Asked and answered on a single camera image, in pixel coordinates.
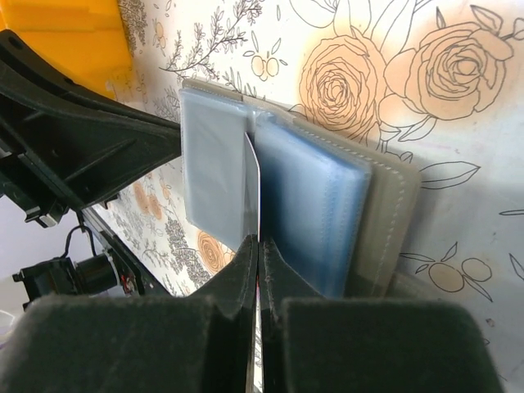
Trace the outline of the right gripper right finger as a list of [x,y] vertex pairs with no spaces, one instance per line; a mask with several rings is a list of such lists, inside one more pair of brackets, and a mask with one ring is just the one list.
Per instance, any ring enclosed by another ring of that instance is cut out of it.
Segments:
[[445,301],[321,296],[259,245],[267,392],[500,392],[472,316]]

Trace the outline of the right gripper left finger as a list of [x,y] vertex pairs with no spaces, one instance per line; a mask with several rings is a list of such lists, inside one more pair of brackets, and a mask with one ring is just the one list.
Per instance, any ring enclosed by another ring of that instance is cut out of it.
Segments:
[[251,392],[259,243],[186,297],[46,296],[1,359],[4,392]]

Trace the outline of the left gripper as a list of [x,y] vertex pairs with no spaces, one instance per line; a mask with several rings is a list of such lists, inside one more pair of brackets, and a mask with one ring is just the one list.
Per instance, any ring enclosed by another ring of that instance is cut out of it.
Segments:
[[1,195],[57,225],[180,157],[177,123],[76,84],[1,32]]

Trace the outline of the yellow toy bin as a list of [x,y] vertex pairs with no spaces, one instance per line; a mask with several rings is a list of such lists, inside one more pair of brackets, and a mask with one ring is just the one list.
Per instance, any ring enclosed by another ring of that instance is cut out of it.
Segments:
[[111,99],[132,76],[118,2],[1,1],[10,29],[68,78]]

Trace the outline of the grey card holder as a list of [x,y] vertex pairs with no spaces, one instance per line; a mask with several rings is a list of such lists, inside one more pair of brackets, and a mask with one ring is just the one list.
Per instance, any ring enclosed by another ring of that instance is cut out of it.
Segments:
[[411,164],[282,107],[209,84],[179,92],[187,220],[230,249],[249,236],[246,142],[260,166],[260,238],[324,296],[386,294],[422,177]]

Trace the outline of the black card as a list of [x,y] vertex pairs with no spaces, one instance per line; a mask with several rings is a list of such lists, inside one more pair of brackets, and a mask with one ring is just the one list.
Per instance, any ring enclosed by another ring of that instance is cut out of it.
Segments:
[[[250,235],[260,242],[260,166],[249,133],[245,133],[246,142],[246,196],[247,228]],[[260,327],[260,289],[255,281],[255,332],[254,332],[254,392],[264,391],[263,355]]]

